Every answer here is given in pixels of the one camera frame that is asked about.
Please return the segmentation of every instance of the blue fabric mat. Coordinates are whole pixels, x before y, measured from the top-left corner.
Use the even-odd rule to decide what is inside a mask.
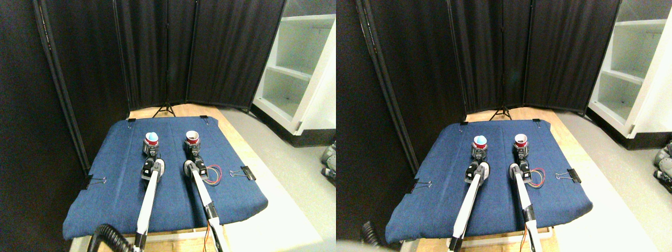
[[[466,236],[523,230],[518,192],[508,174],[514,162],[513,137],[520,133],[528,136],[530,167],[546,170],[542,188],[526,186],[538,227],[565,224],[588,213],[593,203],[581,184],[555,178],[555,173],[565,173],[571,167],[550,132],[550,123],[514,120],[452,124],[441,132],[415,177],[420,182],[432,181],[432,186],[418,185],[412,194],[404,196],[387,224],[386,240],[391,243],[452,236],[468,189],[464,172],[472,160],[471,143],[478,135],[488,140],[490,176],[478,190]],[[536,173],[532,176],[536,183],[540,181]]]
[[[146,159],[142,142],[147,132],[159,135],[159,153],[166,164],[157,186],[149,232],[206,226],[198,189],[182,171],[187,159],[183,142],[188,130],[199,133],[200,155],[205,164],[219,165],[224,171],[218,186],[206,184],[221,224],[242,221],[261,212],[268,200],[255,181],[229,176],[228,171],[238,171],[244,164],[222,134],[218,121],[208,118],[208,122],[206,124],[205,119],[199,117],[182,117],[114,124],[89,172],[94,178],[106,177],[107,183],[90,185],[88,190],[79,192],[63,223],[63,237],[72,239],[91,235],[103,223],[111,224],[124,234],[136,232],[146,188],[140,170]]]

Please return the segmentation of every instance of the cup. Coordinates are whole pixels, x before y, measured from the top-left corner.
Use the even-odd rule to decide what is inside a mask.
[[[144,141],[149,145],[157,145],[159,143],[159,135],[156,132],[148,132],[144,136]]]
[[[528,145],[528,136],[525,134],[515,135],[515,145],[519,148],[525,147]]]
[[[485,149],[488,145],[488,140],[485,139],[485,136],[475,136],[474,137],[474,146],[478,149]]]
[[[190,144],[196,144],[198,142],[198,132],[190,130],[187,131],[187,142]]]

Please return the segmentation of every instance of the black corrugated hose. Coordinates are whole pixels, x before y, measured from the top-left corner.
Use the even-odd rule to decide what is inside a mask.
[[[362,225],[362,242],[365,244],[373,245],[374,247],[379,247],[381,242],[376,235],[376,230],[371,224],[371,221],[367,221]]]
[[[114,252],[133,252],[133,245],[128,243],[126,238],[109,224],[102,224],[95,229],[87,251],[98,251],[101,241],[105,242]]]

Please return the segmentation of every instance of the shelf compartment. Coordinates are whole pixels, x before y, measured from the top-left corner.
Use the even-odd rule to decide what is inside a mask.
[[[283,17],[274,65],[312,75],[334,20],[335,15]]]
[[[304,81],[310,81],[310,78],[312,77],[312,75],[309,75],[307,73],[302,73],[300,71],[297,71],[297,70],[294,70],[294,69],[291,69],[291,68],[287,68],[287,67],[268,66],[267,68],[269,70],[273,70],[273,71],[276,71],[278,73],[282,73],[282,74],[285,74],[285,75],[290,75],[290,76],[302,79]]]
[[[266,71],[261,98],[287,113],[289,118],[293,118],[306,93],[308,80],[310,78],[288,75],[284,70]]]
[[[616,22],[614,29],[625,29],[633,32],[663,32],[667,19],[637,20]]]
[[[630,110],[642,87],[640,81],[632,82],[624,74],[614,74],[614,71],[603,71],[599,81],[597,102],[617,114],[625,123]]]
[[[624,81],[629,81],[633,84],[637,85],[642,85],[642,82],[644,82],[644,79],[639,77],[638,75],[641,75],[642,73],[637,73],[635,71],[627,71],[625,73],[621,71],[616,71],[616,70],[602,70],[603,75],[610,75],[612,77],[619,78]]]
[[[281,24],[288,24],[292,26],[306,26],[312,28],[331,28],[336,15],[303,15],[298,17],[283,17],[280,22]]]
[[[611,70],[644,79],[661,39],[665,19],[618,22],[614,26]]]

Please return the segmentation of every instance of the tripod stand base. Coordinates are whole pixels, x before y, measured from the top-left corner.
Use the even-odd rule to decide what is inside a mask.
[[[489,121],[492,121],[493,118],[497,115],[504,115],[504,116],[508,117],[509,120],[513,120],[513,119],[511,119],[511,114],[509,113],[509,108],[506,108],[506,106],[504,106],[504,105],[502,105],[500,108],[497,109],[497,111],[495,111],[495,114],[493,115],[493,117],[490,118]]]
[[[175,115],[175,112],[173,112],[173,106],[171,106],[170,103],[169,103],[168,101],[166,101],[166,102],[163,103],[163,105],[159,108],[159,110],[157,110],[157,112],[154,113],[154,116],[152,116],[152,118],[156,117],[157,114],[159,114],[159,112],[164,112],[164,111],[165,111],[165,112],[168,112],[168,113],[170,113],[170,114],[173,114],[173,117],[177,117],[177,116]]]

